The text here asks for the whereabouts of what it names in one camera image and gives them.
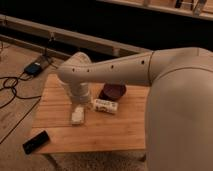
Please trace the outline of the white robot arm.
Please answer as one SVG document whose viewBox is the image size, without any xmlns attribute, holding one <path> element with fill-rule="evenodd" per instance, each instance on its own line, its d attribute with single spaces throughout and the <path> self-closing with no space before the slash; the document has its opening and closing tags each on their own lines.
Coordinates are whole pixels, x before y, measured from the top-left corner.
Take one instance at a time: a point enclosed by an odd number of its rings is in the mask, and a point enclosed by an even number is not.
<svg viewBox="0 0 213 171">
<path fill-rule="evenodd" d="M 213 171 L 212 51 L 164 49 L 97 63 L 77 52 L 57 74 L 77 103 L 90 99 L 90 83 L 148 86 L 148 171 Z"/>
</svg>

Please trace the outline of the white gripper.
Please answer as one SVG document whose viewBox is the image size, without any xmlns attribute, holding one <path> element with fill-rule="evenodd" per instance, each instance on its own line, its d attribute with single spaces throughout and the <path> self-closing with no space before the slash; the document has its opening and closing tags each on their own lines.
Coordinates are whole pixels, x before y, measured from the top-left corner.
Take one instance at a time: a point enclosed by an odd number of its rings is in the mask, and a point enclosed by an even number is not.
<svg viewBox="0 0 213 171">
<path fill-rule="evenodd" d="M 91 93 L 88 83 L 67 84 L 67 93 L 74 103 L 85 104 L 91 100 Z"/>
</svg>

